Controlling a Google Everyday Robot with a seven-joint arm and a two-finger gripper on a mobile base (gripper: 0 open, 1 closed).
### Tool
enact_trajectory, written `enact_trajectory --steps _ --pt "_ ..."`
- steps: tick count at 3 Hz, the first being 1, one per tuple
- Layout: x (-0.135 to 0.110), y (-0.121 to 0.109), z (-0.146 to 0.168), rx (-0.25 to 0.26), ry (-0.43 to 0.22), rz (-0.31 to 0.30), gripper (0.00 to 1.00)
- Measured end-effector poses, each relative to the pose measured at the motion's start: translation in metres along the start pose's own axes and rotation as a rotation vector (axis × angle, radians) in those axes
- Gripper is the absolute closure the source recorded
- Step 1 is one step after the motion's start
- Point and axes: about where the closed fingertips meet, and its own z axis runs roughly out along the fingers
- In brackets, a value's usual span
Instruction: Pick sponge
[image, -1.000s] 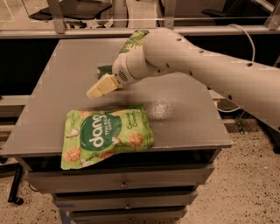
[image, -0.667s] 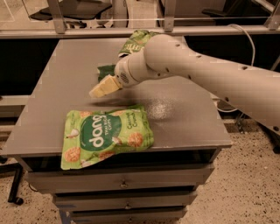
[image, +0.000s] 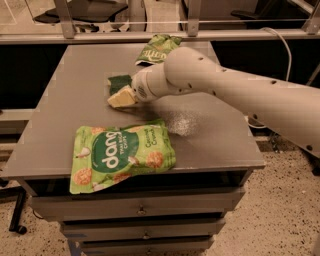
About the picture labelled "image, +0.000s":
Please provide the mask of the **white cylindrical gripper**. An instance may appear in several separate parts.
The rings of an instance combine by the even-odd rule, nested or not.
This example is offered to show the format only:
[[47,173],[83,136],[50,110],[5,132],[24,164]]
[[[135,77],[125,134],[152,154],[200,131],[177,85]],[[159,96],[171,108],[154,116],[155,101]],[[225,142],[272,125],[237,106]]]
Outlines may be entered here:
[[165,95],[167,92],[166,86],[164,65],[152,65],[143,68],[132,76],[133,89],[129,85],[124,86],[110,96],[107,102],[111,107],[119,108],[136,104],[138,102],[137,98],[142,102],[153,101]]

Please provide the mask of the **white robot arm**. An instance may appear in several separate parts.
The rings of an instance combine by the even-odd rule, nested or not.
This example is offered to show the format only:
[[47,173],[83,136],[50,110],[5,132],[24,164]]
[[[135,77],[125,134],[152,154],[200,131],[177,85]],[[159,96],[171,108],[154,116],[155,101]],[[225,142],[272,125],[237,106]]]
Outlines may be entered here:
[[320,157],[320,90],[227,69],[197,50],[180,47],[144,68],[108,98],[114,108],[164,96],[204,92]]

